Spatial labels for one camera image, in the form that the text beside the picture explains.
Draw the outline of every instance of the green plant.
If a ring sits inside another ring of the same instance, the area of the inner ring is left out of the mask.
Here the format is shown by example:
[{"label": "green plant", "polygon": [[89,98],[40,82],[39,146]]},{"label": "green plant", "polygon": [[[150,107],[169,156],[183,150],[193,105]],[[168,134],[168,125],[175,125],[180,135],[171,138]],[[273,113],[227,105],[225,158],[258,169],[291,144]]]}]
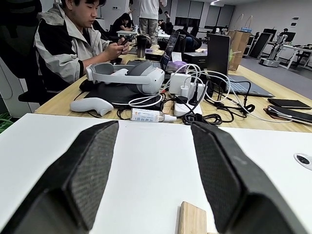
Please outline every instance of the green plant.
[{"label": "green plant", "polygon": [[0,133],[2,133],[5,129],[13,124],[10,119],[11,117],[9,113],[0,114]]}]

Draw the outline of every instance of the bottle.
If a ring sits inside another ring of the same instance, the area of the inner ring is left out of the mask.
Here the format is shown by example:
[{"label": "bottle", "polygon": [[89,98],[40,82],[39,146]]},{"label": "bottle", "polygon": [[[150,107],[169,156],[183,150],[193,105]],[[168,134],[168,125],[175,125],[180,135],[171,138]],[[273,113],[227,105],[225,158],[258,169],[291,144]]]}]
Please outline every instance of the bottle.
[{"label": "bottle", "polygon": [[130,120],[142,122],[169,122],[176,121],[176,117],[166,115],[161,111],[132,108]]}]

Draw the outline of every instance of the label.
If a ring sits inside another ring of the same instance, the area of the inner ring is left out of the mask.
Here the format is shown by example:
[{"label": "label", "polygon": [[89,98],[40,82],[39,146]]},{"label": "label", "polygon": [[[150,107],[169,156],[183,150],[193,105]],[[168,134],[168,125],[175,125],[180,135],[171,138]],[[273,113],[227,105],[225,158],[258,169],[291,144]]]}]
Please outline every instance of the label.
[{"label": "label", "polygon": [[141,122],[159,122],[159,111],[132,109],[131,120]]}]

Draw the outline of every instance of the white vr headset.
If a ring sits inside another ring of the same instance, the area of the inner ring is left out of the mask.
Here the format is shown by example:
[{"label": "white vr headset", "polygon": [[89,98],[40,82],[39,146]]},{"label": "white vr headset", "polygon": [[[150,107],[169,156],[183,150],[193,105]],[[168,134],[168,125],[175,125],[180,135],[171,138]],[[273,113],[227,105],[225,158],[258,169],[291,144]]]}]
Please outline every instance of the white vr headset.
[{"label": "white vr headset", "polygon": [[153,67],[150,61],[136,66],[97,63],[88,66],[86,70],[88,80],[93,83],[100,81],[129,84],[132,91],[142,94],[156,94],[165,79],[165,72]]}]

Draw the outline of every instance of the black and white jacket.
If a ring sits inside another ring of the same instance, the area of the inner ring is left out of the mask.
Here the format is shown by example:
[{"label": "black and white jacket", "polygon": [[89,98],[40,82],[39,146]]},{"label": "black and white jacket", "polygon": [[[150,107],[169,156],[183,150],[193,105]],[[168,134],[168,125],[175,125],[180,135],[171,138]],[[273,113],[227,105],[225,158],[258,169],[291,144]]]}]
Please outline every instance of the black and white jacket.
[{"label": "black and white jacket", "polygon": [[48,92],[60,92],[81,78],[82,61],[100,54],[109,45],[109,41],[101,39],[99,31],[86,30],[89,43],[65,15],[60,3],[39,14],[34,46],[38,73]]}]

